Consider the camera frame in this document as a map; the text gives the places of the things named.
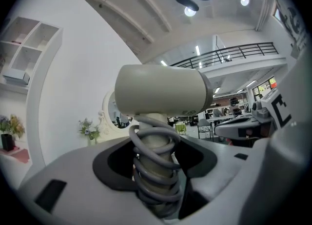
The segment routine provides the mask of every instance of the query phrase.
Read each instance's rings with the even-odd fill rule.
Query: shelf compartment
[[[30,78],[33,75],[33,70],[41,55],[41,51],[29,47],[22,47],[14,58],[12,68],[25,71]]]
[[[25,45],[43,51],[47,43],[58,30],[59,29],[54,26],[41,23],[27,38]]]
[[[36,20],[17,17],[5,31],[1,40],[21,44],[38,23],[39,21]]]
[[[18,48],[18,45],[8,42],[0,42],[0,73],[9,67]]]

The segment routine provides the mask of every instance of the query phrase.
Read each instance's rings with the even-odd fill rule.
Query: round light bulb
[[[243,6],[246,6],[249,4],[249,0],[240,0],[240,3],[243,5]]]
[[[185,7],[184,13],[186,16],[191,17],[191,16],[194,16],[196,14],[196,11],[193,11],[189,7]]]

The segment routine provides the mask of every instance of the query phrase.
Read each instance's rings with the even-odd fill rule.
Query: mirror
[[[114,126],[119,129],[127,128],[132,121],[132,118],[122,115],[118,110],[115,101],[115,92],[111,94],[108,101],[108,114]]]

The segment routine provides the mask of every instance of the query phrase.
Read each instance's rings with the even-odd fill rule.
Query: window
[[[269,80],[265,81],[264,83],[258,85],[253,89],[253,96],[255,101],[260,100],[260,95],[263,97],[267,95],[273,88],[276,87],[275,78],[272,77]]]
[[[275,12],[274,12],[274,17],[276,17],[278,19],[278,21],[282,22],[281,16],[280,16],[280,12],[279,9],[276,8]]]

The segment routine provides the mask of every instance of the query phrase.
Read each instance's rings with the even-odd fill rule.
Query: vase
[[[89,146],[92,146],[92,145],[95,145],[95,144],[97,144],[96,139],[95,138],[93,138],[93,139],[89,138]]]
[[[2,147],[4,150],[11,151],[14,149],[14,141],[13,141],[12,135],[2,134],[1,140],[2,140]]]

